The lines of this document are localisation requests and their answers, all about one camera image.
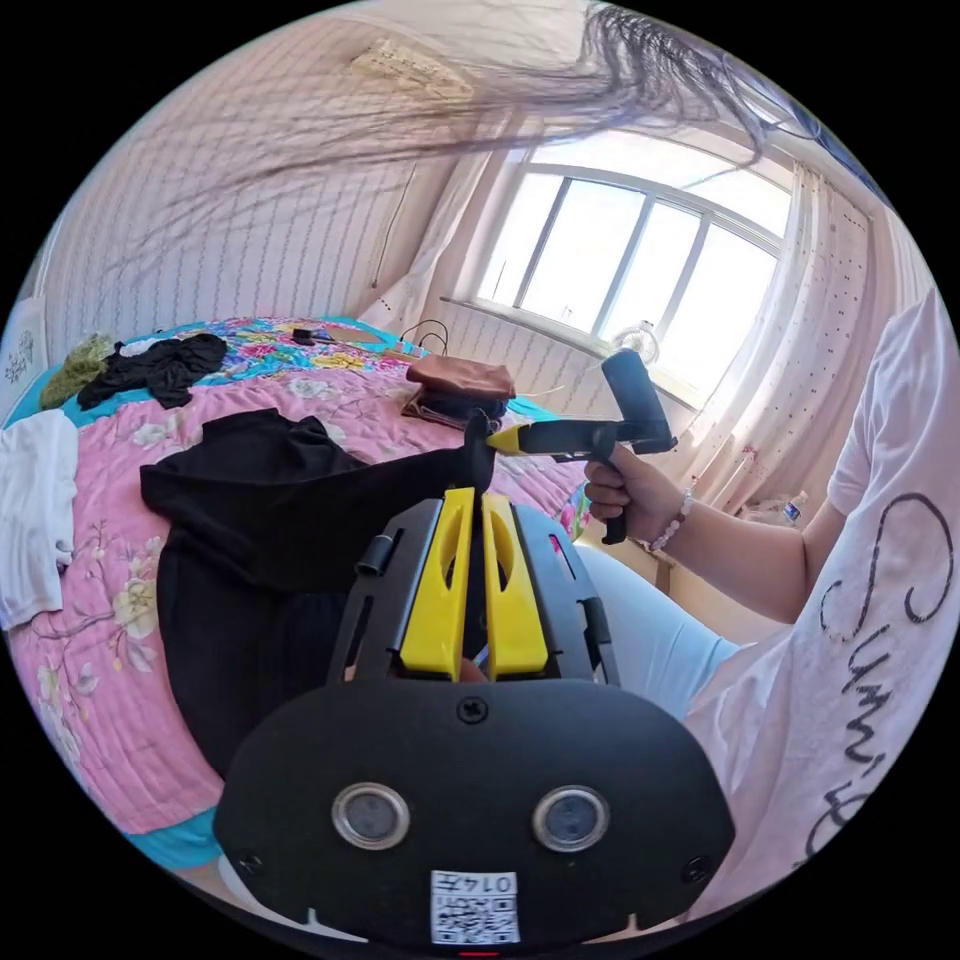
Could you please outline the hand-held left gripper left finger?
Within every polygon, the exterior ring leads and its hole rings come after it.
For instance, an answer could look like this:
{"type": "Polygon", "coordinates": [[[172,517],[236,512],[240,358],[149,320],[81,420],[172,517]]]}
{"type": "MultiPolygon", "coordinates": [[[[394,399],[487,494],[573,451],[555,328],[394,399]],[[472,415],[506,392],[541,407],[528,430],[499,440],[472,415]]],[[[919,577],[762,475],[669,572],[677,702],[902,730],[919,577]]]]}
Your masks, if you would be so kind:
{"type": "Polygon", "coordinates": [[[413,596],[400,661],[412,673],[460,678],[475,492],[447,491],[413,596]]]}

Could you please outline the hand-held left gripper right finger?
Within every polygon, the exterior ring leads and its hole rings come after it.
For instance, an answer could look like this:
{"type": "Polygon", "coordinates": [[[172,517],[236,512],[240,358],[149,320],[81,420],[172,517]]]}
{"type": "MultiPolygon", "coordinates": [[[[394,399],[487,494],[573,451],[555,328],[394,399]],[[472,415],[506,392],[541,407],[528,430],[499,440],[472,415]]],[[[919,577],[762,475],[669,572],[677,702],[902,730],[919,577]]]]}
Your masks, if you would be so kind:
{"type": "Polygon", "coordinates": [[[482,544],[488,676],[539,675],[547,665],[546,639],[516,514],[503,495],[482,496],[482,544]]]}

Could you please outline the person's right hand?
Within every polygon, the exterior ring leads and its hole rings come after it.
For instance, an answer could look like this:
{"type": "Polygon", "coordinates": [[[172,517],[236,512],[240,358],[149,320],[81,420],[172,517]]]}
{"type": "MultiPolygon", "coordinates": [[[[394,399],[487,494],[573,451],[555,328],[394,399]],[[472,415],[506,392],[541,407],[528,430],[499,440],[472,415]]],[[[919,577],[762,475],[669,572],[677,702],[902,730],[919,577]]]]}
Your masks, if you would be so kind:
{"type": "Polygon", "coordinates": [[[625,446],[605,463],[585,468],[589,512],[608,533],[617,524],[627,539],[662,547],[679,531],[691,510],[691,496],[625,446]]]}

